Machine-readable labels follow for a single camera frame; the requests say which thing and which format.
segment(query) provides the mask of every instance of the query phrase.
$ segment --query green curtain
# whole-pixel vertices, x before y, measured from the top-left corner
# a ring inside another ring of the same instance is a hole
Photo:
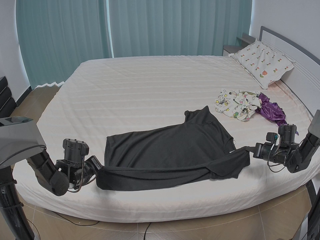
[[[114,57],[222,55],[249,33],[252,0],[109,0]]]
[[[107,0],[17,0],[23,63],[32,88],[66,81],[84,61],[110,58]]]

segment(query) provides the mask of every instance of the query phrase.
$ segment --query white wall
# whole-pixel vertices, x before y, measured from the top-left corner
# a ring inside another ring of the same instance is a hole
[[[265,26],[320,58],[320,0],[253,0],[250,35]]]
[[[0,77],[6,76],[15,101],[29,88],[16,26],[16,0],[0,0]]]

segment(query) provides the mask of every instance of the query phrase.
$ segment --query fitted sheet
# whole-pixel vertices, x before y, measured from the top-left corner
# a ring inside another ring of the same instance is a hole
[[[63,158],[62,141],[85,141],[89,156],[104,161],[106,137],[145,131],[184,122],[184,111],[210,112],[234,137],[235,146],[265,142],[267,132],[278,132],[274,122],[255,113],[240,122],[217,113],[215,98],[221,88],[262,91],[278,102],[289,124],[296,124],[300,142],[310,115],[281,81],[262,90],[230,57],[149,56],[109,58],[83,62],[46,107],[37,125],[55,163]],[[198,218],[243,210],[286,194],[320,170],[319,150],[309,167],[291,174],[272,173],[266,161],[252,158],[238,179],[204,180],[165,189],[101,190],[93,182],[80,192],[55,196],[42,188],[27,162],[15,165],[16,188],[29,203],[85,219],[106,222],[155,222]]]

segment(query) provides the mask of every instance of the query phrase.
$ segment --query t-shirt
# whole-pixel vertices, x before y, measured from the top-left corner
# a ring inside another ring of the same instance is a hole
[[[206,106],[186,111],[182,124],[107,137],[105,166],[96,182],[103,190],[170,188],[238,178],[248,165],[246,147],[235,148],[233,137]]]

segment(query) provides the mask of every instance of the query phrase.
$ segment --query tile floor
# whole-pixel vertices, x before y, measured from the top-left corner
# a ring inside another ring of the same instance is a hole
[[[27,116],[38,121],[42,112],[59,90],[57,86],[33,90],[13,116]],[[26,217],[39,230],[42,240],[143,240],[148,223],[100,222],[95,226],[77,226],[52,211],[20,200]],[[246,210],[219,216],[153,222],[146,240],[289,240],[293,237],[305,214],[310,209],[305,186]],[[94,221],[63,215],[76,224]],[[14,240],[14,236],[0,215],[1,239]]]

